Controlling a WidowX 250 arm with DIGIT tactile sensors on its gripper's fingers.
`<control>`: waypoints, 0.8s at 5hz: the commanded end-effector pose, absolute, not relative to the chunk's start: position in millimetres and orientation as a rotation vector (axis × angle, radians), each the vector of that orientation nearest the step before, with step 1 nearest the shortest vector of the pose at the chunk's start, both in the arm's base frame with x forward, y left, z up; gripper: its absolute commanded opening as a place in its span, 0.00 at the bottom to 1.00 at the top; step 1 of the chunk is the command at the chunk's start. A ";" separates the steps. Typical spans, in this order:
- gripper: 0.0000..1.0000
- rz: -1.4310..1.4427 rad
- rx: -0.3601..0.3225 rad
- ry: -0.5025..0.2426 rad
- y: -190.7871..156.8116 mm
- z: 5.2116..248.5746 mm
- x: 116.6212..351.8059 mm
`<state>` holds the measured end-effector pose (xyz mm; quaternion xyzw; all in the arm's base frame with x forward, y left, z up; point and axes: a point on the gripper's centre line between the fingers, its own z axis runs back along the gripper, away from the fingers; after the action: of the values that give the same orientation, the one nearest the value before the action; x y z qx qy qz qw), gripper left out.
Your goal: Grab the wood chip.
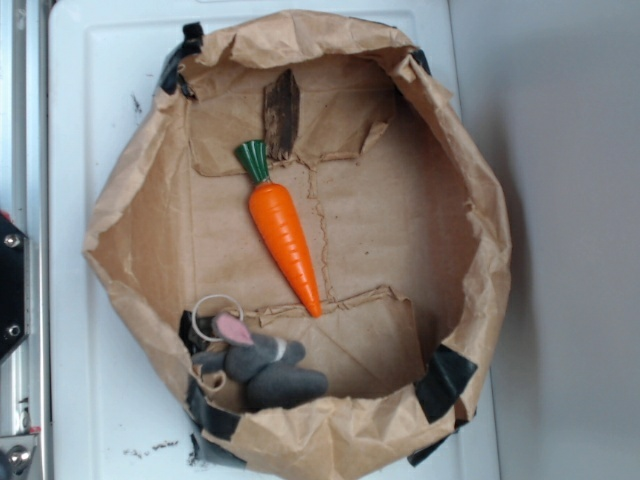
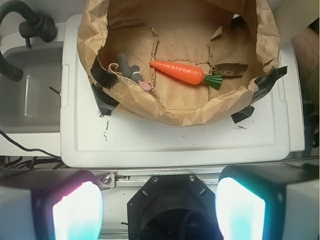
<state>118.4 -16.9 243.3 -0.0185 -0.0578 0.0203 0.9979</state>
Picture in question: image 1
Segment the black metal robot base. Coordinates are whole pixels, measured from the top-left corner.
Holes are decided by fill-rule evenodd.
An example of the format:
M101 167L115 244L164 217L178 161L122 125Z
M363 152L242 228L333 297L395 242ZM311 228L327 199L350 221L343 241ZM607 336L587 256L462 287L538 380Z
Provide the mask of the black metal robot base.
M25 235L1 212L1 362L23 342L25 326Z

